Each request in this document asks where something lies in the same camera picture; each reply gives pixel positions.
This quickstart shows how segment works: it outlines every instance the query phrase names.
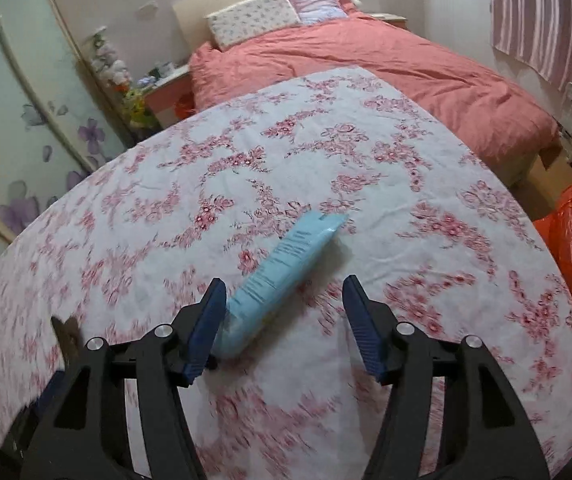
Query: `striped curtain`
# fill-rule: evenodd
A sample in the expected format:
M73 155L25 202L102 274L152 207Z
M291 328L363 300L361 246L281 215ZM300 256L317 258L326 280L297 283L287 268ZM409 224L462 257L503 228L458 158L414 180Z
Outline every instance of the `striped curtain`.
M493 46L563 90L572 81L572 0L492 0Z

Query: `pink pillow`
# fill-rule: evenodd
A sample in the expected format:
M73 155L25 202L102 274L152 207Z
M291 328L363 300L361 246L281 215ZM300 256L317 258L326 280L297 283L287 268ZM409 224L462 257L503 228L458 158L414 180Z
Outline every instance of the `pink pillow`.
M348 18L339 0L290 0L290 3L295 7L304 25L314 25L335 18Z

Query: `pillow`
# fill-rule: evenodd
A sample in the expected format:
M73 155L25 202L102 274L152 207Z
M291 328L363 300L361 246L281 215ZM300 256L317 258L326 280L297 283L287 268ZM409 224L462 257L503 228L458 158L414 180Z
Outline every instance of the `pillow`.
M304 25L348 18L343 12L339 0L290 0Z
M212 12L206 19L222 51L271 30L301 25L288 0L244 0Z

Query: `pink bedspread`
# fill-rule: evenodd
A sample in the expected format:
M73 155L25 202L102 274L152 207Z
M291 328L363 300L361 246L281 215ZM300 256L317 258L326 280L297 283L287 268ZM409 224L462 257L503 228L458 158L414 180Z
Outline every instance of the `pink bedspread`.
M271 32L225 54L204 44L190 64L199 110L292 77L359 65L437 117L492 170L545 148L544 164L559 153L557 123L515 83L354 10L347 20Z
M0 258L0 439L62 366L50 316L139 338L228 294L310 208L349 216L315 271L237 361L180 389L209 480L361 478L387 389L364 370L341 280L447 340L479 335L552 470L572 455L572 300L499 180L426 111L360 68L210 108L106 164ZM127 385L135 467L148 473ZM423 457L434 466L444 383Z

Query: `white patterned pillow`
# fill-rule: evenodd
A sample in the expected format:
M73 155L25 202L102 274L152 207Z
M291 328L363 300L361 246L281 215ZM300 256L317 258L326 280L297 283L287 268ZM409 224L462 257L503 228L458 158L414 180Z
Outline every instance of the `white patterned pillow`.
M288 0L244 0L212 12L206 19L222 51L271 30L301 25Z

